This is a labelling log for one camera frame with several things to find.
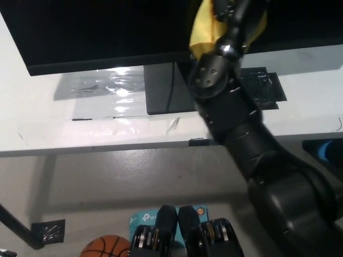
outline yellow object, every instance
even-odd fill
[[[214,17],[212,1],[203,0],[193,23],[189,47],[197,59],[213,50],[217,39],[228,29],[226,24],[217,21]],[[266,25],[267,14],[265,13],[257,29],[246,42],[247,46],[263,32]]]

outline gray floor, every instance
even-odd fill
[[[291,149],[309,160],[299,146]],[[66,219],[65,242],[34,251],[0,224],[0,248],[19,257],[79,256],[92,239],[128,237],[128,218],[162,204],[208,206],[246,256],[282,256],[254,215],[246,185],[220,146],[0,159],[0,202],[23,221]]]

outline black robotic arm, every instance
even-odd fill
[[[244,44],[267,5],[268,0],[214,0],[217,19],[229,30],[200,58],[190,92],[211,135],[246,179],[257,216],[279,248],[287,256],[343,256],[334,190],[276,141],[238,80]]]

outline computer monitor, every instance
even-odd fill
[[[2,0],[31,75],[189,60],[201,0]],[[250,52],[343,43],[339,0],[270,0]]]

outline sticker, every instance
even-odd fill
[[[206,213],[205,208],[198,207],[197,208],[197,213],[198,213],[199,216],[203,216]]]

